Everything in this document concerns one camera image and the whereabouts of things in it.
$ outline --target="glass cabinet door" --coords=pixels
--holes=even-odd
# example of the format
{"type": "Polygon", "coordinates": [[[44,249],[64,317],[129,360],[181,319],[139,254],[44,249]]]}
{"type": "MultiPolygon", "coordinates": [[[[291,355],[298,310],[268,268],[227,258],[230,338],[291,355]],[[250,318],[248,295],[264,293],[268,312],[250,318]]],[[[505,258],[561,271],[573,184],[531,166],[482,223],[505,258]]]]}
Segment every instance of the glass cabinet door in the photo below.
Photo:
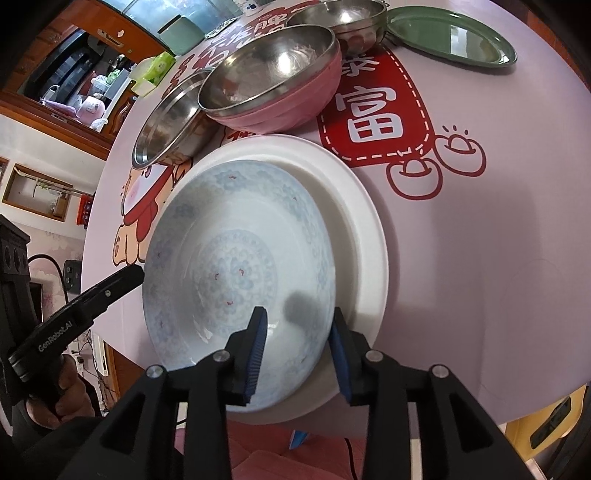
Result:
{"type": "Polygon", "coordinates": [[[176,15],[187,17],[203,32],[209,32],[241,12],[232,0],[138,0],[124,14],[157,36],[158,30],[176,15]]]}

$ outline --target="metal bowl rim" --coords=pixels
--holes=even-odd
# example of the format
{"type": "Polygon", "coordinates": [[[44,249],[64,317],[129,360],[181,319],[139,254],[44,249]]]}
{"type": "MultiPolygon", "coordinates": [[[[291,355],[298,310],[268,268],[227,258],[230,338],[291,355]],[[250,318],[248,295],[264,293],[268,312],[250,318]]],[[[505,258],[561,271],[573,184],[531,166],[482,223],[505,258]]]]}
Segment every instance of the metal bowl rim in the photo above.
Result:
{"type": "MultiPolygon", "coordinates": [[[[146,125],[150,121],[150,117],[152,117],[152,114],[158,109],[158,107],[160,105],[162,105],[164,102],[166,102],[166,100],[168,100],[170,97],[172,97],[173,95],[175,95],[176,94],[176,91],[179,90],[179,89],[181,89],[181,87],[183,86],[183,84],[185,82],[187,82],[188,80],[192,79],[193,77],[196,77],[197,75],[203,74],[205,72],[209,72],[211,74],[212,71],[213,71],[213,68],[211,68],[211,67],[207,67],[207,68],[204,68],[204,69],[199,69],[198,71],[192,73],[187,78],[185,78],[181,83],[179,83],[174,89],[172,89],[170,91],[170,93],[166,97],[164,97],[160,101],[160,103],[156,106],[156,108],[152,111],[152,113],[148,116],[148,118],[144,122],[144,125],[140,129],[139,133],[141,133],[142,131],[144,131],[144,129],[146,128],[146,125]]],[[[195,88],[201,88],[203,86],[203,84],[205,83],[205,80],[207,80],[207,77],[205,77],[202,80],[201,85],[196,85],[195,88]]],[[[189,120],[187,120],[185,122],[185,124],[183,125],[183,127],[181,128],[181,130],[179,130],[177,136],[174,137],[174,139],[172,140],[172,142],[170,142],[168,144],[168,146],[166,146],[162,150],[160,150],[158,152],[158,154],[156,154],[152,160],[150,160],[149,162],[146,162],[145,164],[144,163],[139,163],[136,160],[136,158],[137,158],[137,151],[138,151],[138,141],[139,141],[139,135],[138,135],[138,138],[137,138],[137,140],[135,141],[135,144],[134,144],[133,153],[131,155],[131,165],[133,166],[133,168],[136,169],[136,170],[143,170],[145,168],[148,168],[150,165],[153,165],[155,163],[158,163],[159,160],[163,156],[165,156],[170,150],[172,150],[173,148],[178,147],[178,145],[186,137],[187,131],[199,120],[199,114],[200,113],[204,113],[204,112],[203,112],[203,109],[201,108],[201,106],[198,104],[197,105],[197,112],[195,112],[195,114],[189,120]]]]}
{"type": "MultiPolygon", "coordinates": [[[[296,15],[302,13],[303,11],[308,10],[309,8],[318,7],[319,5],[323,5],[323,4],[331,4],[333,2],[343,2],[343,1],[345,1],[345,0],[326,0],[326,1],[323,1],[323,2],[318,3],[318,4],[308,5],[307,7],[303,8],[302,10],[299,10],[299,11],[291,14],[287,18],[287,20],[285,21],[285,25],[286,26],[289,25],[290,27],[295,27],[295,25],[290,25],[290,20],[292,18],[294,18],[296,15]]],[[[349,33],[351,31],[361,30],[361,29],[367,28],[367,27],[354,28],[353,30],[349,30],[348,27],[351,27],[352,25],[355,25],[358,22],[366,22],[367,20],[373,20],[374,18],[377,18],[380,15],[383,15],[384,12],[388,12],[388,7],[386,6],[386,4],[380,2],[379,0],[364,0],[364,1],[366,1],[366,2],[373,2],[375,4],[381,4],[382,5],[382,10],[379,11],[378,13],[376,13],[374,15],[370,15],[369,17],[366,17],[366,18],[360,18],[359,20],[353,20],[352,22],[347,22],[347,23],[340,23],[338,25],[334,25],[333,27],[325,27],[325,28],[329,28],[329,29],[332,30],[334,28],[339,29],[339,27],[347,27],[346,30],[335,32],[336,34],[339,34],[339,33],[349,33]]],[[[315,24],[298,24],[298,25],[315,25],[315,24]]]]}
{"type": "MultiPolygon", "coordinates": [[[[304,76],[304,74],[306,73],[306,71],[307,71],[307,70],[308,70],[308,69],[309,69],[309,68],[310,68],[310,67],[311,67],[311,66],[312,66],[314,63],[318,62],[320,59],[323,59],[323,58],[326,58],[326,57],[329,57],[329,56],[330,56],[330,57],[334,56],[334,54],[335,54],[335,53],[334,53],[334,51],[333,51],[333,50],[335,49],[335,46],[336,46],[337,48],[340,48],[339,41],[337,40],[337,38],[336,38],[336,35],[335,35],[335,32],[333,32],[333,31],[332,31],[332,29],[330,29],[330,28],[328,28],[328,27],[323,27],[322,25],[311,25],[311,24],[292,25],[292,26],[290,26],[290,27],[285,27],[285,28],[282,28],[282,29],[280,29],[280,30],[276,30],[276,31],[274,31],[274,32],[271,32],[271,33],[268,33],[268,34],[265,34],[265,35],[262,35],[262,36],[260,36],[260,37],[259,37],[259,38],[257,38],[256,40],[253,40],[253,41],[251,41],[251,42],[247,43],[246,45],[244,45],[244,47],[246,47],[247,45],[250,45],[250,44],[252,44],[252,43],[255,43],[255,42],[257,42],[257,41],[259,41],[259,40],[261,40],[261,39],[265,38],[265,37],[266,37],[266,36],[268,36],[268,35],[278,34],[279,32],[283,32],[283,31],[285,31],[285,30],[289,30],[290,28],[298,28],[298,27],[317,27],[317,28],[322,28],[322,29],[324,29],[324,30],[328,30],[328,31],[330,32],[330,35],[331,35],[331,41],[330,41],[330,44],[329,44],[329,46],[327,47],[327,49],[326,49],[324,52],[322,52],[322,54],[321,54],[321,55],[319,55],[319,56],[318,56],[318,58],[316,58],[316,59],[315,59],[315,61],[314,61],[313,63],[310,63],[310,64],[309,64],[309,65],[308,65],[306,68],[304,68],[303,70],[300,70],[300,71],[299,71],[298,73],[296,73],[294,76],[292,76],[292,77],[289,77],[289,78],[287,78],[287,79],[283,80],[282,82],[279,82],[279,83],[277,83],[276,85],[274,85],[274,86],[272,86],[272,87],[268,88],[267,90],[264,90],[263,92],[261,92],[261,93],[258,93],[258,94],[257,94],[257,95],[255,95],[255,96],[252,96],[252,97],[250,97],[250,98],[247,98],[246,100],[243,100],[242,102],[234,103],[233,105],[228,105],[228,106],[223,106],[223,107],[218,107],[218,108],[207,108],[207,107],[204,107],[204,106],[203,106],[203,104],[201,103],[201,92],[203,91],[203,89],[202,89],[202,90],[200,90],[200,91],[199,91],[199,95],[197,95],[197,101],[198,101],[198,103],[199,103],[199,108],[200,108],[200,109],[201,109],[203,112],[206,112],[206,113],[207,113],[209,116],[212,116],[212,118],[216,118],[216,117],[217,117],[217,118],[223,118],[223,117],[227,117],[227,116],[234,116],[234,115],[238,116],[238,115],[244,115],[244,114],[248,113],[248,112],[249,112],[249,110],[246,110],[246,111],[244,111],[244,112],[239,112],[239,113],[227,113],[227,112],[228,112],[228,111],[230,111],[230,110],[232,110],[232,109],[236,109],[236,108],[237,108],[237,107],[239,107],[239,106],[244,106],[246,103],[248,103],[248,102],[252,102],[253,100],[261,99],[261,98],[262,98],[264,95],[267,95],[268,93],[272,92],[273,90],[275,90],[276,88],[278,88],[278,87],[280,87],[280,86],[282,86],[282,85],[285,85],[286,83],[291,83],[291,82],[293,82],[294,84],[298,84],[299,82],[298,82],[298,81],[296,81],[296,80],[298,80],[298,79],[301,79],[301,77],[302,77],[302,76],[304,76]]],[[[234,56],[234,55],[235,55],[235,54],[236,54],[236,53],[237,53],[239,50],[240,50],[240,49],[236,50],[234,53],[232,53],[231,55],[228,55],[228,56],[227,56],[225,59],[223,59],[223,60],[222,60],[220,63],[218,63],[218,64],[216,65],[216,67],[214,68],[214,71],[215,71],[215,69],[217,69],[219,66],[223,65],[223,64],[224,64],[224,63],[226,63],[226,62],[227,62],[229,59],[231,59],[231,58],[232,58],[232,57],[233,57],[233,56],[234,56]]],[[[264,104],[265,104],[265,103],[266,103],[266,102],[263,102],[263,104],[262,104],[262,105],[258,105],[258,106],[257,106],[257,108],[261,108],[262,106],[264,106],[264,104]]]]}

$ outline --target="electrical cord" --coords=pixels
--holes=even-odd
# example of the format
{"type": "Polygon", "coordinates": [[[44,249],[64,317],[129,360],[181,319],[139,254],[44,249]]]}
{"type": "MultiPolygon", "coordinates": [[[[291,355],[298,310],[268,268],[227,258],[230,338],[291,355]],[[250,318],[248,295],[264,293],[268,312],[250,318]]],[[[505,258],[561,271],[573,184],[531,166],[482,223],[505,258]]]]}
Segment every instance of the electrical cord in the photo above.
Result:
{"type": "Polygon", "coordinates": [[[31,263],[33,260],[37,260],[38,258],[44,258],[45,260],[49,260],[51,263],[53,263],[56,266],[57,272],[60,274],[61,289],[64,292],[64,299],[67,304],[69,302],[69,300],[68,300],[68,291],[66,288],[66,283],[64,282],[64,274],[62,273],[60,266],[57,264],[56,259],[53,257],[50,257],[49,255],[46,255],[46,254],[37,254],[37,255],[33,255],[32,257],[29,257],[27,259],[27,263],[31,263]]]}
{"type": "Polygon", "coordinates": [[[351,476],[353,480],[357,480],[357,473],[355,472],[355,461],[353,460],[353,447],[349,439],[345,439],[347,450],[349,451],[349,467],[351,468],[351,476]]]}
{"type": "MultiPolygon", "coordinates": [[[[54,264],[54,266],[55,266],[55,268],[56,268],[56,270],[57,270],[57,272],[58,272],[58,274],[60,276],[61,289],[62,289],[62,291],[64,293],[64,300],[66,301],[66,304],[69,303],[68,294],[67,294],[67,288],[66,288],[66,283],[64,281],[64,274],[61,271],[61,268],[58,265],[56,259],[53,258],[53,257],[51,257],[51,256],[49,256],[49,255],[47,255],[47,254],[37,254],[37,255],[33,255],[32,257],[30,257],[29,259],[27,259],[27,262],[28,263],[31,263],[33,260],[37,260],[39,258],[44,258],[45,260],[49,260],[51,263],[54,264]]],[[[73,352],[75,355],[80,355],[82,353],[82,350],[84,349],[84,347],[86,345],[90,345],[90,347],[92,348],[92,340],[91,340],[90,336],[88,335],[88,332],[85,332],[84,335],[86,337],[86,340],[82,344],[82,347],[80,347],[77,352],[73,352]]],[[[99,369],[97,368],[97,365],[96,365],[96,358],[95,358],[95,353],[94,352],[91,353],[91,357],[92,357],[93,366],[95,367],[95,371],[96,371],[97,374],[95,375],[94,373],[92,373],[91,371],[89,371],[86,367],[83,367],[84,371],[86,373],[88,373],[89,375],[92,375],[93,377],[95,377],[98,380],[99,385],[101,387],[103,387],[105,389],[105,391],[107,391],[109,393],[109,396],[111,398],[111,402],[113,402],[113,404],[115,404],[116,403],[115,402],[115,397],[113,396],[114,392],[106,384],[105,380],[98,374],[99,373],[99,369]]],[[[108,412],[109,409],[106,406],[105,397],[103,395],[103,392],[102,392],[102,389],[101,388],[99,388],[99,392],[100,392],[100,396],[103,399],[103,405],[105,406],[105,410],[108,412]]]]}

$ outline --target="teal container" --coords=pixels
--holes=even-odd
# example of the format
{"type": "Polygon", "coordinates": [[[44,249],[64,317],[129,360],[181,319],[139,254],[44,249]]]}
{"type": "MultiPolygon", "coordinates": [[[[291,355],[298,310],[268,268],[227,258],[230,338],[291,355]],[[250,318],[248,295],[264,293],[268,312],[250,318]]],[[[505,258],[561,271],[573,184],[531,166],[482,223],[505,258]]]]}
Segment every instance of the teal container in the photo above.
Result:
{"type": "Polygon", "coordinates": [[[175,55],[185,55],[205,38],[205,33],[197,25],[181,15],[174,17],[158,33],[175,55]]]}

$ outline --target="stainless steel bowl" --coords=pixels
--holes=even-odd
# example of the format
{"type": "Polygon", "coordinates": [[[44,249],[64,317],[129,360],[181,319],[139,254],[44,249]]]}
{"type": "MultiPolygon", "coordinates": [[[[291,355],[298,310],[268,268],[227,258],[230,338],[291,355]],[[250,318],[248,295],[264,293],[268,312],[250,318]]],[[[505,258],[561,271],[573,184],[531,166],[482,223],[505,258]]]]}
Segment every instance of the stainless steel bowl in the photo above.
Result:
{"type": "Polygon", "coordinates": [[[182,81],[146,120],[131,157],[136,170],[154,163],[175,165],[193,158],[220,127],[197,103],[201,85],[212,72],[203,69],[182,81]]]}
{"type": "Polygon", "coordinates": [[[263,35],[215,67],[199,92],[199,106],[212,118],[254,111],[308,82],[338,54],[335,34],[319,25],[263,35]]]}
{"type": "Polygon", "coordinates": [[[375,0],[331,0],[296,12],[285,25],[331,28],[345,56],[360,55],[384,39],[388,10],[375,0]]]}

